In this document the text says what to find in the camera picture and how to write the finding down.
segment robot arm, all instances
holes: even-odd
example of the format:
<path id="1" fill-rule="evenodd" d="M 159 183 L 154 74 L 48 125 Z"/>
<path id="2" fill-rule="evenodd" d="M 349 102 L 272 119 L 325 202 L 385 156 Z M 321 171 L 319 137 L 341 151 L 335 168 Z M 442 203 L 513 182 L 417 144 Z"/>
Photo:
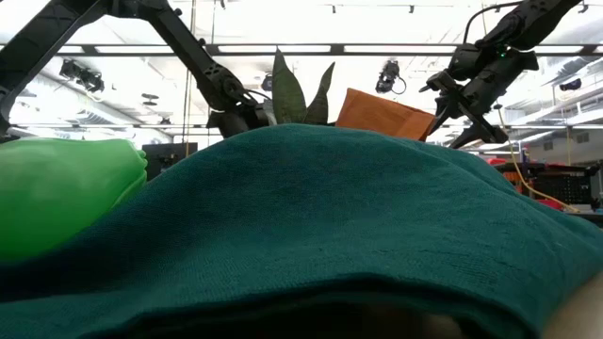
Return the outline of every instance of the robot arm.
<path id="1" fill-rule="evenodd" d="M 485 120 L 497 98 L 524 70 L 537 71 L 535 47 L 579 0 L 524 0 L 482 40 L 458 47 L 448 68 L 427 81 L 423 90 L 440 90 L 432 132 L 448 118 L 467 116 L 473 123 L 450 145 L 460 148 L 481 139 L 504 143 L 509 137 Z M 471 79 L 461 86 L 455 80 Z"/>
<path id="2" fill-rule="evenodd" d="M 149 22 L 195 77 L 208 105 L 237 119 L 239 131 L 230 134 L 262 125 L 255 99 L 214 61 L 203 48 L 204 41 L 195 39 L 178 14 L 167 0 L 51 0 L 0 51 L 0 133 L 8 129 L 8 114 L 25 86 L 77 29 L 103 15 Z"/>

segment ceiling-mounted camera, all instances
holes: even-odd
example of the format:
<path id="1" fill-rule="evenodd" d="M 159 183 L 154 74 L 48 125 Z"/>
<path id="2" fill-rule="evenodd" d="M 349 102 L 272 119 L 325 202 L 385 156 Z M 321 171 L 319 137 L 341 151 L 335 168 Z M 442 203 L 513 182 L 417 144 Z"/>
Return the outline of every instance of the ceiling-mounted camera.
<path id="1" fill-rule="evenodd" d="M 567 84 L 559 85 L 559 88 L 562 91 L 576 90 L 576 89 L 580 89 L 581 87 L 582 87 L 581 79 L 576 79 L 574 81 L 568 82 Z"/>
<path id="2" fill-rule="evenodd" d="M 402 83 L 404 83 L 404 90 L 402 92 L 394 91 L 396 79 L 400 79 Z M 383 66 L 383 70 L 379 75 L 379 80 L 377 81 L 377 87 L 375 89 L 377 90 L 377 93 L 380 94 L 391 91 L 401 95 L 406 91 L 406 81 L 399 76 L 399 65 L 396 60 L 387 60 L 387 63 L 385 63 L 385 66 Z"/>
<path id="3" fill-rule="evenodd" d="M 73 60 L 63 61 L 59 75 L 69 80 L 75 80 L 77 85 L 83 86 L 90 93 L 105 90 L 105 82 L 100 73 L 81 67 Z"/>
<path id="4" fill-rule="evenodd" d="M 272 91 L 272 74 L 266 74 L 266 77 L 262 82 L 262 89 L 266 92 Z"/>

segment yellow cable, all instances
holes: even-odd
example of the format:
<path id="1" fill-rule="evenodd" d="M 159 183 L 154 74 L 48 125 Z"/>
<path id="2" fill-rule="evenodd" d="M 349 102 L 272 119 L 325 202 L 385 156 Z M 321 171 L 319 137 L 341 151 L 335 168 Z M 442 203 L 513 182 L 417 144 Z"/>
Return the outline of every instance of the yellow cable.
<path id="1" fill-rule="evenodd" d="M 566 127 L 565 130 L 567 131 L 567 165 L 572 166 L 572 144 L 570 142 L 569 127 Z"/>
<path id="2" fill-rule="evenodd" d="M 500 123 L 502 124 L 503 128 L 506 129 L 505 122 L 502 119 L 502 113 L 500 113 L 500 109 L 498 110 L 498 115 L 500 116 Z M 570 210 L 570 211 L 572 211 L 574 213 L 580 213 L 580 211 L 578 210 L 578 208 L 572 207 L 572 206 L 568 205 L 565 202 L 561 202 L 561 201 L 559 201 L 559 200 L 557 200 L 557 199 L 555 199 L 555 198 L 553 198 L 551 196 L 548 196 L 545 193 L 539 192 L 539 191 L 535 190 L 534 188 L 530 187 L 530 185 L 528 185 L 528 183 L 526 183 L 526 180 L 524 179 L 524 176 L 521 174 L 521 170 L 519 169 L 519 166 L 517 165 L 517 159 L 515 159 L 515 152 L 513 150 L 513 143 L 511 142 L 510 139 L 509 139 L 509 149 L 511 150 L 511 158 L 513 159 L 513 164 L 515 165 L 515 170 L 517 170 L 517 174 L 519 175 L 519 179 L 521 180 L 521 183 L 527 189 L 529 189 L 532 193 L 537 194 L 537 195 L 539 195 L 539 196 L 541 196 L 543 198 L 546 198 L 546 199 L 552 200 L 552 201 L 554 201 L 556 203 L 559 203 L 561 206 L 565 207 L 566 209 L 568 209 L 568 210 Z"/>
<path id="3" fill-rule="evenodd" d="M 192 33 L 193 36 L 195 36 L 195 33 L 197 32 L 197 0 L 192 0 L 192 4 L 191 6 L 191 16 L 190 16 L 190 32 Z M 189 154 L 189 148 L 188 148 L 188 139 L 190 138 L 190 106 L 192 104 L 192 89 L 191 89 L 191 85 L 192 85 L 192 79 L 190 78 L 190 76 L 187 78 L 187 91 L 188 91 L 188 100 L 186 102 L 186 107 L 185 107 L 185 114 L 187 114 L 187 120 L 186 121 L 182 121 L 182 123 L 185 123 L 187 125 L 187 146 L 186 146 L 186 157 L 188 157 Z"/>

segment teal fabric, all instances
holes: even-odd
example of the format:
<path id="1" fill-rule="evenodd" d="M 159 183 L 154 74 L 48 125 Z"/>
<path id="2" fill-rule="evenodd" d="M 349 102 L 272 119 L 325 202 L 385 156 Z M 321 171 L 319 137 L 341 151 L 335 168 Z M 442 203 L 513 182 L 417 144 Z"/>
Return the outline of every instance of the teal fabric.
<path id="1" fill-rule="evenodd" d="M 284 125 L 198 152 L 60 249 L 1 265 L 0 338 L 153 337 L 335 301 L 537 338 L 602 264 L 593 224 L 474 155 Z"/>

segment fluorescent light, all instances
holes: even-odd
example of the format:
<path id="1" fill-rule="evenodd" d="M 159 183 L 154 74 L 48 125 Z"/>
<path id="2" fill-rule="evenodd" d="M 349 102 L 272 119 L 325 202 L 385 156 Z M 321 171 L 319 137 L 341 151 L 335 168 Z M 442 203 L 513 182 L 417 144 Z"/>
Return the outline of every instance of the fluorescent light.
<path id="1" fill-rule="evenodd" d="M 484 152 L 485 155 L 507 155 L 507 154 L 511 154 L 511 151 L 491 151 L 491 152 Z"/>
<path id="2" fill-rule="evenodd" d="M 473 141 L 465 144 L 463 147 L 471 147 L 471 146 L 473 146 L 473 145 L 475 145 L 477 143 L 480 143 L 480 142 L 481 142 L 481 139 L 473 140 Z"/>
<path id="3" fill-rule="evenodd" d="M 537 135 L 531 136 L 531 137 L 526 137 L 524 139 L 521 139 L 521 142 L 532 142 L 532 141 L 536 141 L 540 138 L 546 137 L 546 136 L 550 136 L 552 135 L 553 132 L 543 132 L 543 133 L 539 133 Z"/>
<path id="4" fill-rule="evenodd" d="M 138 128 L 179 128 L 180 132 L 182 132 L 182 128 L 189 127 L 192 128 L 194 124 L 185 125 L 185 124 L 142 124 L 137 126 Z"/>
<path id="5" fill-rule="evenodd" d="M 573 129 L 603 129 L 603 125 L 576 125 Z"/>
<path id="6" fill-rule="evenodd" d="M 99 53 L 115 54 L 172 54 L 170 46 L 98 46 Z"/>
<path id="7" fill-rule="evenodd" d="M 279 49 L 285 53 L 329 53 L 330 45 L 279 45 Z"/>
<path id="8" fill-rule="evenodd" d="M 275 53 L 276 46 L 247 46 L 247 45 L 232 45 L 219 46 L 218 50 L 222 53 Z"/>
<path id="9" fill-rule="evenodd" d="M 544 130 L 554 130 L 554 129 L 565 129 L 566 126 L 547 126 L 547 125 L 511 125 L 507 126 L 511 129 L 544 129 Z"/>
<path id="10" fill-rule="evenodd" d="M 533 51 L 536 54 L 548 54 L 548 53 L 577 53 L 582 50 L 584 46 L 536 46 Z"/>
<path id="11" fill-rule="evenodd" d="M 17 127 L 37 127 L 37 128 L 71 128 L 70 123 L 17 123 Z"/>
<path id="12" fill-rule="evenodd" d="M 59 53 L 84 53 L 82 46 L 63 46 L 58 50 Z"/>
<path id="13" fill-rule="evenodd" d="M 132 128 L 132 124 L 81 124 L 82 128 Z"/>
<path id="14" fill-rule="evenodd" d="M 495 150 L 495 149 L 499 149 L 502 147 L 509 147 L 509 144 L 483 144 L 479 147 L 480 150 Z"/>
<path id="15" fill-rule="evenodd" d="M 464 129 L 467 129 L 469 127 L 471 127 L 471 126 L 470 125 L 461 125 L 461 124 L 457 124 L 457 125 L 455 125 L 455 124 L 443 124 L 440 127 L 440 129 L 442 129 L 442 128 L 448 128 L 448 129 L 453 130 L 453 131 L 463 131 Z"/>
<path id="16" fill-rule="evenodd" d="M 425 46 L 425 45 L 369 45 L 369 46 L 345 46 L 345 53 L 407 53 L 407 54 L 424 54 L 424 53 L 454 53 L 455 46 Z"/>

